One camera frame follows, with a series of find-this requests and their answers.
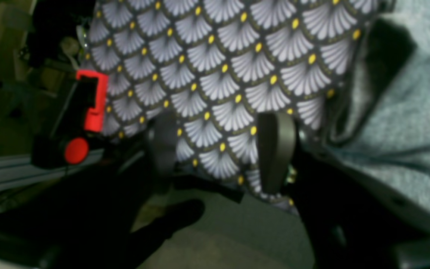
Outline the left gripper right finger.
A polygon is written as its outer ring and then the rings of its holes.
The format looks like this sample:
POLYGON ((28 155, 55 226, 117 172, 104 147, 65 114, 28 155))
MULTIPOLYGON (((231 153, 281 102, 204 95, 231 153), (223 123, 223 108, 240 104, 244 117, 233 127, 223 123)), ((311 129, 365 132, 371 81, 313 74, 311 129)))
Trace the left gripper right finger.
POLYGON ((310 238, 336 230, 346 239, 430 238, 430 213, 331 155, 309 152, 295 120, 262 112, 256 120, 262 190, 287 194, 310 238))

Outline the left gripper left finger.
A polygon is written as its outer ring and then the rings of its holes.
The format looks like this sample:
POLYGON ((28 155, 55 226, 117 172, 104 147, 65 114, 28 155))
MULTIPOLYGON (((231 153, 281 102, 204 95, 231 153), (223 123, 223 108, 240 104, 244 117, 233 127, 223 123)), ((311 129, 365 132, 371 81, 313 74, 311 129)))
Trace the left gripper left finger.
POLYGON ((150 119, 144 129, 118 145, 118 175, 136 180, 138 186, 148 183, 156 194, 165 194, 176 165, 177 130, 174 112, 150 119))

